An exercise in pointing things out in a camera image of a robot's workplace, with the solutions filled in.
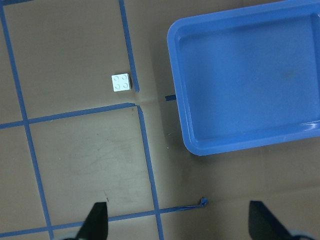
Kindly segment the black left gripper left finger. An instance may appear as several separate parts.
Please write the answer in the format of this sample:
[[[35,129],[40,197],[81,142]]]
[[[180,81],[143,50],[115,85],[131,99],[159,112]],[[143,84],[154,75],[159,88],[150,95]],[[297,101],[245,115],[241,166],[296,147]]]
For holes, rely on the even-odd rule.
[[[106,202],[96,202],[86,217],[76,240],[106,240],[108,238],[108,207]]]

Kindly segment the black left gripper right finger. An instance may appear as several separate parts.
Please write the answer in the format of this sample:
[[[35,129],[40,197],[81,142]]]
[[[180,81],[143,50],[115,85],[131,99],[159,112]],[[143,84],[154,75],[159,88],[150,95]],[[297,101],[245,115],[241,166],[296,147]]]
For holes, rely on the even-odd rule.
[[[248,232],[252,240],[290,240],[292,235],[262,201],[251,200]]]

